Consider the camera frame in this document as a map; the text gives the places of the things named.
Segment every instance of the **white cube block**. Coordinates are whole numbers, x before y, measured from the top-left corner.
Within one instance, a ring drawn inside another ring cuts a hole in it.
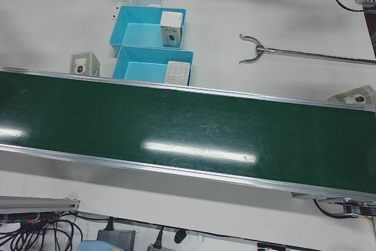
[[[182,42],[183,13],[163,11],[160,19],[160,31],[163,46],[179,47]]]

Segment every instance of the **gray power strip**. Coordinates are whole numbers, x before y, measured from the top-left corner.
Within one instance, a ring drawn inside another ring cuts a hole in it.
[[[96,240],[105,241],[126,251],[133,251],[135,230],[98,230]]]
[[[150,245],[147,247],[147,251],[175,251],[175,250],[168,249],[168,248],[165,248],[165,247],[162,247],[161,249],[156,249],[156,248],[153,247],[152,244],[150,244]]]

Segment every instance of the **white block with holes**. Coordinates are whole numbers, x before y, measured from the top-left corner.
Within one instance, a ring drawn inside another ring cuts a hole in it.
[[[72,54],[70,73],[79,76],[100,76],[100,63],[92,51]]]

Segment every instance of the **light blue tray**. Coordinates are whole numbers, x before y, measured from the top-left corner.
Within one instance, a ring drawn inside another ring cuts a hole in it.
[[[123,46],[117,57],[112,78],[163,83],[169,61],[188,62],[192,73],[191,51]]]
[[[124,45],[164,48],[160,33],[160,18],[163,11],[183,13],[182,40],[180,46],[169,49],[180,49],[183,44],[186,10],[165,7],[122,6],[117,16],[110,44],[119,53]]]

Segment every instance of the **white box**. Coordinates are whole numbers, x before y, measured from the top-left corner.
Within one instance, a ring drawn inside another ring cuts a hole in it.
[[[190,73],[190,63],[169,61],[167,66],[166,76],[164,83],[169,85],[188,85]]]
[[[183,13],[163,11],[160,19],[160,33],[163,46],[180,47],[182,42]]]

